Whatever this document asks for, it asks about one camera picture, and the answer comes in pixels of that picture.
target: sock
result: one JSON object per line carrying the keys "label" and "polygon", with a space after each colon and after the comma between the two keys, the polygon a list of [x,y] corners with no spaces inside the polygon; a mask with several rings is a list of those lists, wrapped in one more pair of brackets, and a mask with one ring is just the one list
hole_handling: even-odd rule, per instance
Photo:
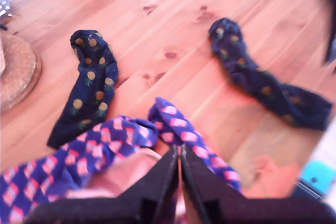
{"label": "sock", "polygon": [[186,144],[213,173],[241,191],[239,174],[206,146],[201,134],[172,103],[156,98],[148,120],[155,124],[163,141],[169,145]]}
{"label": "sock", "polygon": [[95,125],[54,154],[4,171],[0,176],[0,220],[22,221],[38,205],[55,201],[70,189],[86,187],[93,174],[140,147],[154,147],[159,134],[169,145],[185,143],[210,170],[240,190],[239,175],[205,145],[173,104],[157,98],[149,120],[118,116]]}
{"label": "sock", "polygon": [[118,78],[111,47],[96,30],[78,30],[70,39],[79,59],[79,77],[47,145],[59,148],[105,121]]}
{"label": "sock", "polygon": [[227,18],[209,29],[212,50],[232,81],[294,126],[325,130],[332,104],[317,94],[278,82],[248,55],[240,27]]}

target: pineapple print sock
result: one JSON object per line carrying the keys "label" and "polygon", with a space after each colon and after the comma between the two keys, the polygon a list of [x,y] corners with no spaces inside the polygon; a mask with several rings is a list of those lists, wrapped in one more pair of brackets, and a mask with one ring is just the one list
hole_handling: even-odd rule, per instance
{"label": "pineapple print sock", "polygon": [[227,18],[211,25],[212,50],[232,81],[294,126],[325,130],[332,104],[317,94],[280,83],[251,60],[240,27]]}
{"label": "pineapple print sock", "polygon": [[157,98],[149,121],[118,116],[95,125],[52,155],[4,171],[0,176],[0,222],[22,221],[36,206],[86,187],[93,174],[141,147],[154,147],[159,135],[168,145],[185,143],[216,175],[240,190],[239,175],[205,145],[173,104]]}
{"label": "pineapple print sock", "polygon": [[78,30],[70,38],[79,59],[79,77],[47,145],[59,148],[105,121],[118,78],[111,47],[96,30]]}

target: wood knot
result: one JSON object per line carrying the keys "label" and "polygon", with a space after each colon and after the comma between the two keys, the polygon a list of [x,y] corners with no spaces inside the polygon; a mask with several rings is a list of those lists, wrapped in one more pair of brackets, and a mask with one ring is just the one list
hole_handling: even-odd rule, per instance
{"label": "wood knot", "polygon": [[164,54],[168,59],[174,59],[176,58],[177,54],[175,52],[166,52]]}
{"label": "wood knot", "polygon": [[204,12],[200,17],[197,18],[197,20],[204,21],[204,20],[211,19],[213,17],[215,17],[213,13]]}
{"label": "wood knot", "polygon": [[149,80],[151,76],[148,73],[144,73],[142,77],[146,80]]}
{"label": "wood knot", "polygon": [[154,83],[156,83],[158,80],[160,80],[166,73],[159,73],[157,76],[154,78]]}

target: blue patterned sock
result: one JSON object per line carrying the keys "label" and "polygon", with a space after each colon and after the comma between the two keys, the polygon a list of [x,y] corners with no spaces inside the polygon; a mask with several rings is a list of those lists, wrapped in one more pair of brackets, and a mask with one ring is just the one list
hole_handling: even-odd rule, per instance
{"label": "blue patterned sock", "polygon": [[317,94],[280,83],[248,55],[240,27],[227,18],[212,24],[212,50],[232,81],[294,126],[325,130],[332,104]]}
{"label": "blue patterned sock", "polygon": [[96,30],[78,30],[70,39],[79,59],[79,77],[57,121],[48,146],[59,148],[105,121],[118,78],[111,47]]}

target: wooden floor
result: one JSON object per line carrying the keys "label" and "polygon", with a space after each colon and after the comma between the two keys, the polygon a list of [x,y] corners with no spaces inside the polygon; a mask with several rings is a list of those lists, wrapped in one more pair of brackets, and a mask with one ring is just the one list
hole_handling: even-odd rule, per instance
{"label": "wooden floor", "polygon": [[[322,133],[284,124],[232,85],[211,52],[210,25],[237,21],[257,63],[336,102],[334,66],[321,67],[326,0],[13,0],[13,14],[7,33],[31,43],[43,69],[33,92],[1,115],[1,170],[52,152],[46,142],[78,76],[69,42],[77,29],[101,32],[118,61],[109,119],[146,119],[155,97],[168,99],[240,172],[247,196],[288,194]],[[261,175],[266,163],[275,172]]]}

